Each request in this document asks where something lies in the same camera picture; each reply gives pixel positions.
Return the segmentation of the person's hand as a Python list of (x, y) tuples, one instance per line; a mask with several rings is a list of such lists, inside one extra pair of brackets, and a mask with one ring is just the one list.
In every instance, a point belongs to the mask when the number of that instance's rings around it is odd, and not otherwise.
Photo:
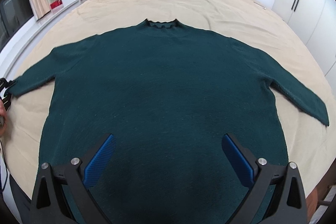
[(7, 111), (5, 109), (2, 100), (0, 100), (0, 116), (1, 116), (0, 136), (2, 136), (7, 129)]

